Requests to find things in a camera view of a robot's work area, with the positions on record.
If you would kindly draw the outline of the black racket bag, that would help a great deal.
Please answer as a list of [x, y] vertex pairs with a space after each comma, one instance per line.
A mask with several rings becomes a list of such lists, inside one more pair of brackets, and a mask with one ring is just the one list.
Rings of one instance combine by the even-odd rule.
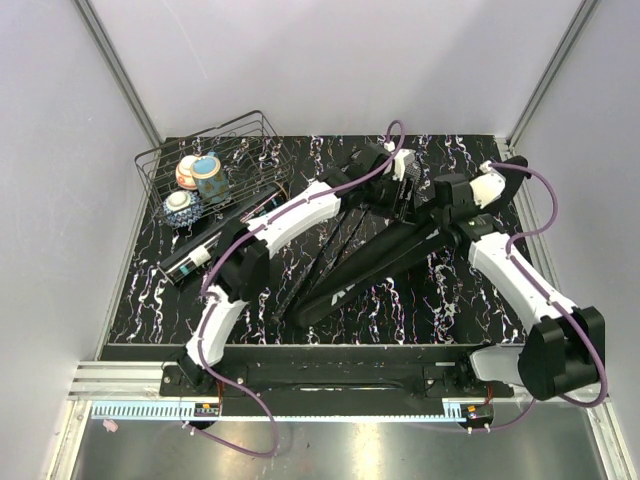
[[426, 258], [447, 247], [459, 253], [469, 253], [471, 244], [492, 233], [502, 233], [496, 216], [513, 200], [515, 194], [530, 175], [523, 156], [491, 164], [506, 179], [506, 187], [499, 199], [478, 208], [473, 200], [473, 213], [458, 223], [459, 235], [442, 231], [434, 218], [434, 197], [416, 210], [415, 221], [392, 222], [344, 262], [335, 267], [294, 311], [292, 320], [300, 327], [314, 325], [329, 314], [352, 301], [364, 290], [388, 277], [406, 271]]

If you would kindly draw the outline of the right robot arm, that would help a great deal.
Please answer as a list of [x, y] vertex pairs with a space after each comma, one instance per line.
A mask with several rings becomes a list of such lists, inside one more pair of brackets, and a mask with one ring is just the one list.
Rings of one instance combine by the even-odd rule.
[[498, 381], [521, 386], [539, 401], [560, 397], [596, 407], [608, 394], [605, 319], [596, 308], [580, 308], [553, 288], [517, 250], [514, 238], [500, 231], [488, 211], [506, 193], [507, 181], [498, 169], [489, 164], [473, 180], [460, 174], [436, 178], [434, 218], [515, 311], [526, 340], [474, 351], [454, 371], [455, 387], [472, 397]]

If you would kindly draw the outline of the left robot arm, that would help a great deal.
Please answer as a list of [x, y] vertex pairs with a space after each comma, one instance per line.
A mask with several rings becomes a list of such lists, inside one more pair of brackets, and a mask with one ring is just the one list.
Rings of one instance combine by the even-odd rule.
[[266, 287], [270, 261], [284, 246], [319, 223], [362, 204], [381, 206], [386, 194], [406, 192], [415, 152], [368, 143], [343, 168], [331, 169], [301, 193], [257, 218], [233, 219], [212, 256], [202, 296], [201, 320], [178, 357], [181, 384], [196, 396], [215, 386], [212, 368], [224, 355], [227, 339], [244, 308]]

